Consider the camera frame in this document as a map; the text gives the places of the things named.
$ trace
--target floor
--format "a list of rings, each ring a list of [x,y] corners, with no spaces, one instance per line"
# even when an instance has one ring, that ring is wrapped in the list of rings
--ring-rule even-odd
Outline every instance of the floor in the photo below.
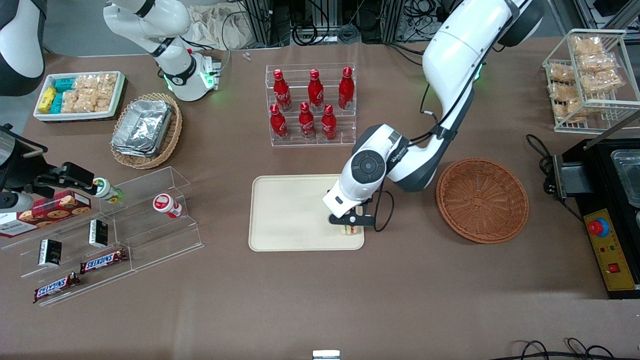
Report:
[[[579,26],[577,12],[572,0],[555,1],[562,17],[565,29]],[[210,3],[207,0],[182,0],[191,4]],[[534,37],[556,37],[561,32],[550,16],[549,3],[546,16]],[[54,53],[71,56],[104,56],[119,54],[143,54],[136,44],[128,39],[112,33],[102,18],[103,3],[87,0],[50,1],[47,22],[45,23],[44,44]],[[37,94],[23,97],[0,97],[0,117],[2,122],[9,122],[14,131],[22,133],[27,117],[33,111]]]

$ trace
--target small black box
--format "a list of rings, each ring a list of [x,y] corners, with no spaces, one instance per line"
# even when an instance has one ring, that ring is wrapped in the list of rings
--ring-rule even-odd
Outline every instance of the small black box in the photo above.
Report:
[[[40,242],[40,257],[38,258],[39,266],[58,266],[60,265],[60,257],[62,256],[62,243],[54,240],[42,240]]]
[[[104,248],[109,241],[109,226],[100,220],[91,220],[89,228],[89,245]]]

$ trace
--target coca-cola bottle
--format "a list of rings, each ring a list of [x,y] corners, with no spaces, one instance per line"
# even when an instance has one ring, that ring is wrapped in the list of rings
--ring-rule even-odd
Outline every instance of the coca-cola bottle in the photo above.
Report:
[[[284,115],[280,113],[280,108],[277,104],[272,104],[269,110],[271,112],[271,128],[273,129],[275,140],[278,142],[287,141],[289,139],[287,121],[284,119]]]
[[[314,115],[309,112],[309,103],[303,101],[300,104],[300,129],[302,130],[302,137],[307,140],[312,140],[316,137],[316,129],[314,128]]]
[[[276,94],[276,102],[280,105],[282,111],[291,110],[291,91],[289,90],[289,84],[285,81],[282,70],[275,69],[273,71],[273,92]]]
[[[343,110],[353,109],[355,85],[351,75],[353,75],[353,69],[345,66],[342,70],[342,80],[340,80],[340,85],[338,86],[338,107]]]
[[[322,116],[322,135],[326,140],[335,140],[335,126],[337,121],[333,114],[333,106],[327,104],[324,106],[324,115]]]
[[[308,92],[309,102],[311,103],[311,111],[320,112],[323,110],[324,105],[324,87],[320,82],[320,73],[317,69],[311,69],[309,72]]]

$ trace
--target blue package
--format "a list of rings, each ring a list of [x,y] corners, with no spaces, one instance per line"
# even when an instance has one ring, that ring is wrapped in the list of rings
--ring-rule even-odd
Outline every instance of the blue package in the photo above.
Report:
[[[51,110],[49,110],[50,114],[59,114],[62,109],[62,93],[59,92],[56,94],[56,97],[53,98],[53,102],[51,103]]]
[[[65,92],[73,89],[75,82],[75,78],[57,79],[53,88],[56,89],[57,92]]]

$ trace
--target table surface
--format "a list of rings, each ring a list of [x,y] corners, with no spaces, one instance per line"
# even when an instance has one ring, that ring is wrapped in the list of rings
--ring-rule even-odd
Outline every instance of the table surface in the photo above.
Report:
[[[425,132],[418,114],[420,67],[382,45],[287,47],[234,53],[220,89],[180,102],[184,128],[164,165],[189,179],[189,213],[205,247],[53,307],[31,304],[35,280],[20,280],[19,257],[0,253],[0,358],[305,359],[336,348],[344,359],[488,359],[521,340],[566,350],[563,338],[640,357],[639,303],[606,300],[584,225],[542,191],[539,155],[582,136],[554,133],[541,63],[559,38],[491,53],[476,98],[444,155],[482,156],[508,167],[530,200],[514,240],[476,245],[457,235],[435,202],[393,184],[396,211],[385,231],[367,231],[357,251],[258,253],[247,244],[252,181],[261,175],[336,174],[350,147],[274,149],[269,144],[265,66],[355,61],[358,132],[386,122],[407,137]],[[48,73],[122,71],[125,103],[167,92],[150,56],[48,58]],[[431,92],[426,108],[439,111]],[[73,161],[119,183],[145,173],[117,163],[113,122],[44,124],[24,136],[49,146],[49,163]]]

